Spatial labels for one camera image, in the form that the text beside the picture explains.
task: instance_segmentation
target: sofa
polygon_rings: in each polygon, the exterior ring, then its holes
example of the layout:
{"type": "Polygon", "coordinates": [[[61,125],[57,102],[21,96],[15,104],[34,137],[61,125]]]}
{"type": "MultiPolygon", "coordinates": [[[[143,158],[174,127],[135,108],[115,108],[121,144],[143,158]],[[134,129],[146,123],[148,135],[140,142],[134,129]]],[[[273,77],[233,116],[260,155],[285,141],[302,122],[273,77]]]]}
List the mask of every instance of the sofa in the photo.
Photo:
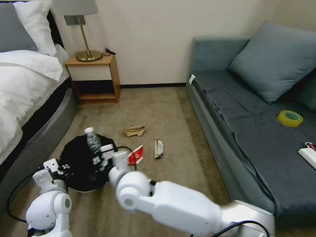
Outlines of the sofa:
{"type": "MultiPolygon", "coordinates": [[[[232,200],[273,213],[280,227],[314,225],[316,170],[297,151],[316,140],[316,114],[299,103],[300,83],[268,104],[229,70],[248,42],[193,39],[186,83],[191,104],[232,200]],[[282,125],[277,120],[282,110],[299,113],[303,123],[282,125]]],[[[313,77],[314,71],[304,80],[313,77]]]]}

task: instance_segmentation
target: yellow tape roll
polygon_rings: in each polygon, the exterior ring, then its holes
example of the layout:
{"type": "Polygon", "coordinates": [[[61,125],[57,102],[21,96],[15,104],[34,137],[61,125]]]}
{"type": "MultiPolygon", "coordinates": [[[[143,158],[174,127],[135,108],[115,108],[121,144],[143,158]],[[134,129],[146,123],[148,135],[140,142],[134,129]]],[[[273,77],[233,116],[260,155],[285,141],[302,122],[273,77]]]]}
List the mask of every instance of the yellow tape roll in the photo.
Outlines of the yellow tape roll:
{"type": "Polygon", "coordinates": [[[277,119],[287,127],[298,127],[301,122],[303,122],[303,117],[301,115],[290,110],[281,111],[277,119]]]}

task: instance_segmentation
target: black trash can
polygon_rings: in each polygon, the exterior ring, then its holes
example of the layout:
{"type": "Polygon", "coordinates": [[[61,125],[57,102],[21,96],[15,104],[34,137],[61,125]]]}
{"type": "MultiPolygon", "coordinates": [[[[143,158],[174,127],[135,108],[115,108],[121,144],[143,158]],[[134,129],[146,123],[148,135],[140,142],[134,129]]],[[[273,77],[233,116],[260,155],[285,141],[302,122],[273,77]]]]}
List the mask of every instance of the black trash can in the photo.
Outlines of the black trash can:
{"type": "MultiPolygon", "coordinates": [[[[116,145],[110,138],[97,134],[102,146],[112,144],[116,145]]],[[[67,172],[64,178],[68,187],[79,192],[89,192],[101,188],[109,180],[108,174],[113,167],[112,161],[103,171],[96,170],[92,159],[94,158],[92,151],[87,144],[85,135],[75,137],[67,143],[60,155],[59,165],[67,172]]]]}

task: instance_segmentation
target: wooden nightstand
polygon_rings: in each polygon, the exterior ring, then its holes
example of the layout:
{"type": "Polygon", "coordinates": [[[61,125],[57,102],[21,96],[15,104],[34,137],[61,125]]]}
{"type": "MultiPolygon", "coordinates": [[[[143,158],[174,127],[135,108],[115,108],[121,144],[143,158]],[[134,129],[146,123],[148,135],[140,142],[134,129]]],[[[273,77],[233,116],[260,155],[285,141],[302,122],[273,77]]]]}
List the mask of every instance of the wooden nightstand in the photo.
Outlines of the wooden nightstand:
{"type": "Polygon", "coordinates": [[[72,56],[66,69],[80,103],[117,103],[120,95],[115,55],[97,61],[81,62],[72,56]]]}

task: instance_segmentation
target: bottle cap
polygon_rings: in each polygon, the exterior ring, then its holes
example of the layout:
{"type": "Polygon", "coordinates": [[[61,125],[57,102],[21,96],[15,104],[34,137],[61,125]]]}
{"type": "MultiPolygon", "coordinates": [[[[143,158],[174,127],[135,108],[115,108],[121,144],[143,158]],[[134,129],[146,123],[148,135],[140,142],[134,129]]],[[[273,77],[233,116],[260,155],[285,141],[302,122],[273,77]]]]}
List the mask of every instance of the bottle cap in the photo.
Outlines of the bottle cap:
{"type": "Polygon", "coordinates": [[[94,128],[93,127],[85,129],[85,134],[90,133],[90,132],[94,132],[94,128]]]}

